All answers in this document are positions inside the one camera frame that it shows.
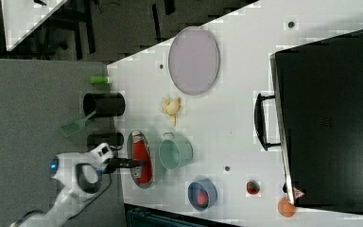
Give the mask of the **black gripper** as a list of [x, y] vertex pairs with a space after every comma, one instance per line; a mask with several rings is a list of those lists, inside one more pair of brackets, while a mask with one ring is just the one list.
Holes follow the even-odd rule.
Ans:
[[144, 160], [128, 160], [126, 158], [111, 158], [107, 159], [104, 163], [104, 174], [112, 174], [118, 168], [136, 168], [136, 167], [143, 167], [147, 164]]

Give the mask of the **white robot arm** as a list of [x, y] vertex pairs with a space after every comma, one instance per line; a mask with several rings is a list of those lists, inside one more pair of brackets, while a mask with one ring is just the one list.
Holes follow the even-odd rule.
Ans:
[[49, 165], [50, 177], [62, 184], [53, 206], [46, 213], [28, 212], [10, 227], [63, 227], [68, 219], [77, 216], [98, 197], [104, 174], [146, 164], [143, 160], [115, 157], [107, 143], [89, 152], [58, 154]]

